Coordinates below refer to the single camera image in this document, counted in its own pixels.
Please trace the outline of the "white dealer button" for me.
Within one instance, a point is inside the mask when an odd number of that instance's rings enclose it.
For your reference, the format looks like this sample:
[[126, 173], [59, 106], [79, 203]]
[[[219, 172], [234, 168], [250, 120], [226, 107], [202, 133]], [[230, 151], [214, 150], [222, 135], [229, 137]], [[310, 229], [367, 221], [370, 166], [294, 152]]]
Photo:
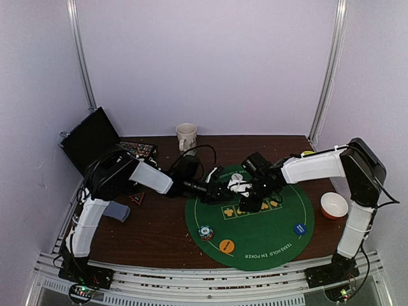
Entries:
[[234, 174], [232, 174], [232, 176], [231, 176], [231, 181], [233, 181], [233, 182], [241, 182], [241, 181], [243, 181], [243, 176], [242, 176], [242, 174], [240, 174], [240, 173], [234, 173]]

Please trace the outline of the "poker chip stack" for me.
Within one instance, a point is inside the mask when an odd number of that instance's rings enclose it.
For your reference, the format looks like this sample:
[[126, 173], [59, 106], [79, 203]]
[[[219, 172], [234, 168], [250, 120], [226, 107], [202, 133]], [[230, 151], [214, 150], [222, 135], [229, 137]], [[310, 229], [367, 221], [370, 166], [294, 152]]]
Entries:
[[202, 240], [209, 241], [213, 237], [214, 231], [210, 226], [202, 225], [198, 229], [198, 234]]

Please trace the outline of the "blue small blind button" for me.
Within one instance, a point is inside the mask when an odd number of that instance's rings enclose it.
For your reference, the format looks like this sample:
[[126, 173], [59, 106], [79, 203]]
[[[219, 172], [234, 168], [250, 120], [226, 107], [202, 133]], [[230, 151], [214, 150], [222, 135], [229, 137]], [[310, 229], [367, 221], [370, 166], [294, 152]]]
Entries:
[[294, 232], [299, 236], [304, 236], [307, 233], [307, 227], [303, 223], [295, 224], [293, 229]]

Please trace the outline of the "orange big blind button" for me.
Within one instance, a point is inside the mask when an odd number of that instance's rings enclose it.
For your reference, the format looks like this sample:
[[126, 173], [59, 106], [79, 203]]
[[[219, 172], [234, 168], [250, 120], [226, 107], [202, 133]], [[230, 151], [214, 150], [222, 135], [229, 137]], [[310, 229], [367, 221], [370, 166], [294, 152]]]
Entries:
[[230, 239], [224, 239], [219, 243], [219, 250], [224, 254], [231, 254], [235, 250], [235, 243]]

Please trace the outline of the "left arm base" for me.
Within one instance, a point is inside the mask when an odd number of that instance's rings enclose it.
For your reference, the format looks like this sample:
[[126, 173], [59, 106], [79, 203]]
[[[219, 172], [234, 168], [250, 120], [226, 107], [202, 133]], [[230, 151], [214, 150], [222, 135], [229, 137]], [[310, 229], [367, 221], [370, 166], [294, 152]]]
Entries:
[[64, 260], [58, 273], [61, 279], [95, 289], [110, 289], [113, 275], [112, 269], [88, 265], [73, 259]]

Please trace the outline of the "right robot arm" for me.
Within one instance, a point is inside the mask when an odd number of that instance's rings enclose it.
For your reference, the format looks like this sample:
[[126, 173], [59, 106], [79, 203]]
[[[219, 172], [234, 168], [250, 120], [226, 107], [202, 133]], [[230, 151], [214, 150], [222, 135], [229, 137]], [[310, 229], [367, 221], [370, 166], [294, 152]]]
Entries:
[[309, 155], [292, 154], [276, 163], [259, 152], [243, 163], [251, 176], [250, 187], [241, 192], [239, 207], [244, 212], [258, 212], [263, 199], [284, 187], [303, 181], [344, 178], [347, 181], [351, 208], [346, 227], [337, 246], [340, 256], [327, 267], [331, 281], [341, 281], [350, 271], [349, 259], [355, 257], [368, 235], [383, 193], [386, 169], [370, 147], [361, 139]]

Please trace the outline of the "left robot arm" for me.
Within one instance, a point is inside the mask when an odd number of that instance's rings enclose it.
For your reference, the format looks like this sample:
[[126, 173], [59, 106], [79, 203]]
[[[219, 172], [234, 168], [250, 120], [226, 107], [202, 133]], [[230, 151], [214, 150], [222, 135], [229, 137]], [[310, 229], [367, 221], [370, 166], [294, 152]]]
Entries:
[[210, 205], [232, 200], [234, 193], [227, 183], [218, 180], [221, 167], [215, 167], [205, 180], [196, 179], [200, 163], [196, 156], [183, 155], [169, 170], [163, 171], [117, 149], [90, 164], [85, 171], [84, 193], [78, 200], [73, 226], [62, 248], [65, 257], [74, 258], [67, 264], [67, 273], [78, 283], [91, 278], [90, 266], [78, 258], [89, 255], [103, 211], [129, 184], [143, 185], [169, 198], [197, 197]]

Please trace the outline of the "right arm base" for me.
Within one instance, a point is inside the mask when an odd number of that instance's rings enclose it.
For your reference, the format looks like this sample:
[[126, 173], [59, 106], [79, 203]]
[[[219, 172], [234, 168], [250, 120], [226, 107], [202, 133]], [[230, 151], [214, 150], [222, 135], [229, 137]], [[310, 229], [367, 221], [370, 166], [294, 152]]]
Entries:
[[305, 278], [309, 288], [317, 288], [346, 281], [350, 276], [360, 275], [356, 260], [335, 253], [327, 265], [315, 266], [305, 270]]

